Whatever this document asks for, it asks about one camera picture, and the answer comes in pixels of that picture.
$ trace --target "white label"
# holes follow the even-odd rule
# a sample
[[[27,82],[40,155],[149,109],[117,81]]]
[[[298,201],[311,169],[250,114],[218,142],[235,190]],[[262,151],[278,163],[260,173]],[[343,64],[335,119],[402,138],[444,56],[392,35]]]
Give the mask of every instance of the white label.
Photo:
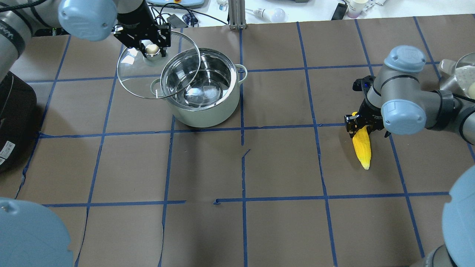
[[[10,154],[14,148],[15,148],[15,144],[10,141],[7,141],[3,149],[0,151],[0,157],[4,159],[8,159],[8,157],[10,157]]]

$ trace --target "white desk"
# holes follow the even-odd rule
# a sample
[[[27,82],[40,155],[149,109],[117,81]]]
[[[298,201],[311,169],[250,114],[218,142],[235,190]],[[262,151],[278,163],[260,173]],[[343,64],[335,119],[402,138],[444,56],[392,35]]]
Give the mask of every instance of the white desk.
[[[309,0],[308,3],[295,3],[294,0],[246,0],[246,8],[282,8],[287,14],[287,22],[320,21],[330,20],[339,2],[342,2],[342,0]],[[216,0],[206,0],[205,5],[196,10],[223,21],[227,21],[228,18],[228,12],[220,11]],[[165,8],[164,12],[174,13],[180,18],[186,13],[184,10],[170,8]],[[375,5],[358,18],[398,18],[474,13],[475,0],[387,0],[384,6]],[[223,25],[219,21],[200,14],[196,14],[196,17],[200,21],[200,27]],[[246,20],[248,24],[268,23],[249,13]]]

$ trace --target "black bag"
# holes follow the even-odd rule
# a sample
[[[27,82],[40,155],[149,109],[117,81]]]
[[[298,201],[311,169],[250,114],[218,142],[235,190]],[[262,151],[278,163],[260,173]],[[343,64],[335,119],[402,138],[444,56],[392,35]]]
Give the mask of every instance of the black bag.
[[[11,72],[0,83],[0,173],[12,167],[32,142],[35,91]]]

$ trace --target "yellow corn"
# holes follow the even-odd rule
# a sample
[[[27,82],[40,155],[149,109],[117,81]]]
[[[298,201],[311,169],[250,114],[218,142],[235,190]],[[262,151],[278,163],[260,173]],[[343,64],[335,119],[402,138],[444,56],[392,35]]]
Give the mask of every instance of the yellow corn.
[[[353,136],[353,147],[356,152],[356,157],[360,160],[361,165],[365,170],[368,170],[371,161],[371,143],[366,126],[358,130]]]

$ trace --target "blue tape grid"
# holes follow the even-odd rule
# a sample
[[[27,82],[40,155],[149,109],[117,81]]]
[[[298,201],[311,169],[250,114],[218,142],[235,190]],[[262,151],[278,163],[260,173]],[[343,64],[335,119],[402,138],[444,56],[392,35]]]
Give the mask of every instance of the blue tape grid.
[[[425,41],[425,38],[422,34],[422,30],[418,24],[418,20],[417,18],[414,17],[414,22],[416,24],[416,27],[420,33],[420,36],[423,40],[423,43],[424,43],[424,46],[426,47],[426,50],[427,50],[427,53],[429,55],[429,58],[430,58],[430,62],[427,62],[426,64],[427,65],[433,65],[434,67],[434,70],[437,74],[437,76],[440,78],[440,74],[437,70],[437,64],[439,64],[439,62],[435,62],[433,57],[432,57],[432,54],[430,53],[430,50],[428,48],[428,45]],[[105,129],[106,129],[106,126],[107,126],[107,119],[108,119],[108,116],[109,116],[109,113],[110,113],[110,107],[111,107],[111,102],[112,102],[112,98],[113,98],[113,94],[114,94],[114,86],[111,90],[111,94],[110,94],[110,98],[109,98],[109,105],[108,105],[108,109],[107,109],[107,113],[106,113],[106,118],[104,120],[104,128],[103,128],[103,132],[102,133],[97,133],[97,134],[85,134],[85,135],[62,135],[62,136],[51,136],[51,135],[47,135],[47,134],[44,134],[44,133],[40,133],[38,138],[36,139],[35,141],[35,146],[34,146],[34,149],[33,149],[33,152],[28,160],[28,163],[27,163],[27,166],[25,167],[24,171],[23,171],[23,174],[25,175],[27,170],[28,170],[28,167],[31,163],[31,159],[32,159],[32,156],[34,154],[34,151],[36,149],[36,146],[38,144],[38,141],[39,139],[50,139],[50,138],[88,138],[88,137],[101,137],[101,144],[100,144],[100,148],[99,148],[99,151],[98,151],[98,155],[97,155],[97,160],[96,160],[96,166],[95,166],[95,170],[94,170],[94,177],[93,177],[93,181],[91,183],[91,189],[90,189],[90,194],[89,194],[89,198],[88,198],[88,202],[87,203],[65,203],[65,204],[45,204],[44,206],[46,207],[86,207],[86,219],[87,219],[87,216],[88,216],[88,212],[89,212],[89,208],[90,207],[104,207],[104,206],[133,206],[133,205],[163,205],[163,214],[162,214],[162,226],[163,226],[163,231],[165,231],[165,221],[166,221],[166,208],[167,208],[167,205],[169,204],[184,204],[185,201],[184,200],[180,200],[180,201],[169,201],[168,200],[168,188],[169,188],[169,184],[170,184],[170,170],[171,170],[171,156],[172,156],[172,149],[173,149],[173,136],[175,133],[193,133],[193,132],[213,132],[213,131],[241,131],[241,144],[244,145],[244,140],[245,140],[245,136],[244,136],[244,133],[245,133],[245,130],[257,130],[257,129],[283,129],[283,128],[310,128],[310,127],[313,127],[314,128],[314,131],[315,131],[315,142],[316,142],[316,145],[317,145],[317,152],[318,152],[318,157],[319,157],[319,167],[320,167],[320,173],[321,173],[321,179],[322,179],[322,186],[323,186],[323,196],[297,196],[297,197],[272,197],[272,198],[247,198],[246,197],[246,181],[245,181],[245,155],[249,152],[246,152],[246,154],[242,157],[242,186],[243,186],[243,196],[242,198],[238,198],[238,199],[216,199],[215,203],[214,204],[220,204],[220,203],[226,203],[226,202],[243,202],[243,238],[244,238],[244,265],[245,267],[247,267],[247,220],[246,220],[246,202],[250,202],[250,201],[283,201],[283,200],[325,200],[325,209],[326,209],[326,213],[327,213],[327,221],[328,221],[328,227],[329,227],[329,236],[330,236],[330,241],[331,241],[331,246],[332,246],[332,256],[333,256],[333,262],[334,262],[334,265],[337,267],[337,258],[336,258],[336,251],[335,251],[335,245],[334,245],[334,240],[333,240],[333,229],[332,229],[332,223],[331,223],[331,215],[330,215],[330,207],[329,207],[329,204],[328,204],[328,200],[332,200],[332,199],[361,199],[361,198],[388,198],[388,197],[405,197],[406,200],[407,200],[407,203],[408,203],[408,209],[409,209],[409,213],[411,215],[411,220],[412,220],[412,223],[413,223],[413,226],[414,226],[414,231],[415,231],[415,235],[416,235],[416,239],[418,241],[418,246],[419,246],[419,250],[420,250],[420,253],[421,253],[421,256],[423,257],[424,256],[424,250],[422,249],[422,244],[421,244],[421,241],[420,241],[420,237],[419,237],[419,234],[418,234],[418,230],[417,230],[417,225],[416,225],[416,221],[415,221],[415,218],[414,218],[414,214],[413,214],[413,211],[412,211],[412,206],[410,204],[410,197],[423,197],[423,196],[439,196],[439,195],[448,195],[448,192],[419,192],[419,193],[408,193],[407,191],[407,188],[406,188],[406,185],[405,185],[405,182],[404,182],[404,177],[403,177],[403,174],[402,174],[402,169],[401,169],[401,166],[400,166],[400,163],[399,163],[399,158],[398,158],[398,155],[397,155],[397,151],[396,151],[396,146],[394,144],[394,141],[392,139],[392,137],[390,137],[390,142],[391,142],[391,147],[393,149],[393,153],[394,153],[394,157],[395,157],[395,161],[396,161],[396,164],[397,164],[397,167],[398,167],[398,171],[399,171],[399,174],[400,174],[400,178],[401,178],[401,184],[403,186],[403,189],[404,189],[404,193],[399,193],[399,194],[362,194],[362,195],[328,195],[327,192],[326,192],[326,186],[324,184],[324,177],[323,177],[323,171],[322,171],[322,165],[321,165],[321,151],[320,151],[320,142],[319,142],[319,137],[318,137],[318,128],[319,127],[336,127],[336,126],[344,126],[343,123],[338,123],[338,124],[318,124],[317,123],[317,120],[315,118],[315,114],[314,114],[314,105],[313,105],[313,101],[312,101],[312,95],[311,95],[311,90],[310,90],[310,80],[309,80],[309,76],[308,76],[308,70],[309,69],[327,69],[327,68],[352,68],[352,67],[368,67],[369,70],[370,70],[370,73],[373,75],[373,70],[372,70],[372,67],[380,67],[382,66],[382,64],[371,64],[370,63],[370,60],[369,60],[369,56],[368,56],[368,52],[366,50],[366,47],[365,47],[365,44],[364,44],[364,39],[363,39],[363,36],[361,34],[361,30],[360,30],[360,27],[359,27],[359,24],[357,22],[357,20],[355,20],[355,26],[356,26],[356,29],[358,31],[358,34],[360,36],[360,40],[361,40],[361,44],[363,46],[363,51],[365,53],[365,57],[367,59],[367,64],[362,64],[362,65],[345,65],[345,66],[319,66],[319,67],[309,67],[307,65],[307,62],[306,62],[306,56],[305,56],[305,49],[304,49],[304,43],[303,43],[303,40],[302,40],[302,34],[301,34],[301,31],[300,31],[300,25],[299,23],[297,22],[296,23],[296,26],[297,26],[297,30],[298,30],[298,33],[299,33],[299,39],[300,39],[300,44],[301,44],[301,49],[302,49],[302,56],[303,56],[303,60],[304,60],[304,67],[297,67],[297,68],[275,68],[275,69],[250,69],[249,72],[272,72],[272,71],[296,71],[296,70],[304,70],[305,71],[305,76],[306,76],[306,81],[307,81],[307,90],[308,90],[308,95],[309,95],[309,102],[310,102],[310,105],[311,105],[311,112],[312,112],[312,119],[313,119],[313,124],[303,124],[303,125],[276,125],[276,126],[264,126],[264,127],[256,127],[256,126],[252,126],[252,127],[245,127],[244,125],[244,91],[243,91],[243,86],[241,85],[241,88],[240,88],[240,96],[241,96],[241,102],[240,102],[240,111],[241,111],[241,127],[239,128],[212,128],[212,129],[192,129],[192,130],[175,130],[174,129],[174,124],[175,124],[175,118],[173,117],[172,118],[172,123],[171,123],[171,129],[169,131],[148,131],[148,132],[127,132],[127,133],[106,133],[105,132]],[[240,47],[240,63],[242,64],[243,63],[243,43],[242,43],[242,40],[243,40],[243,33],[242,33],[242,30],[239,31],[239,47]],[[43,117],[42,117],[42,122],[41,124],[43,124],[44,122],[44,119],[46,117],[46,113],[48,111],[48,108],[49,108],[49,104],[50,104],[50,101],[51,101],[51,97],[54,93],[54,89],[55,89],[55,86],[58,82],[71,82],[71,81],[88,81],[88,80],[105,80],[105,79],[113,79],[114,82],[113,82],[113,85],[115,85],[116,81],[117,81],[117,73],[115,74],[114,77],[98,77],[98,78],[79,78],[79,79],[58,79],[59,77],[59,73],[60,73],[60,70],[61,70],[61,67],[64,63],[64,58],[66,56],[66,52],[67,52],[67,49],[69,47],[69,43],[70,43],[70,38],[67,40],[67,43],[66,43],[66,48],[64,50],[64,53],[63,53],[63,56],[62,56],[62,59],[61,59],[61,63],[59,65],[59,68],[58,68],[58,72],[57,72],[57,75],[55,77],[54,80],[41,80],[41,81],[29,81],[28,83],[47,83],[47,82],[52,82],[53,83],[53,86],[52,86],[52,89],[51,89],[51,92],[49,94],[49,97],[48,97],[48,101],[47,101],[47,104],[46,104],[46,108],[45,108],[45,111],[43,113]],[[134,77],[150,77],[150,76],[153,76],[155,77],[156,75],[148,75],[148,76],[134,76]],[[164,201],[139,201],[139,202],[113,202],[113,203],[92,203],[91,200],[92,200],[92,193],[94,191],[94,183],[95,183],[95,176],[97,175],[97,168],[98,168],[98,164],[99,164],[99,161],[100,161],[100,154],[101,154],[101,151],[102,151],[102,145],[104,143],[104,138],[106,136],[119,136],[119,135],[134,135],[134,134],[170,134],[170,147],[169,147],[169,157],[168,157],[168,165],[167,165],[167,178],[166,178],[166,186],[165,186],[165,196],[164,196]],[[475,161],[475,153],[472,149],[472,147],[470,145],[468,145],[468,149],[472,155],[472,157],[474,158],[474,161]],[[16,197],[18,196],[19,194],[19,191],[21,190],[22,186],[24,185],[24,182],[25,181],[22,181],[22,184],[20,185],[19,187],[19,190],[17,192],[17,195]],[[160,257],[160,261],[159,261],[159,264],[158,266],[161,267],[161,264],[162,264],[162,258]],[[75,262],[75,266],[78,265],[78,262],[79,262],[79,256]]]

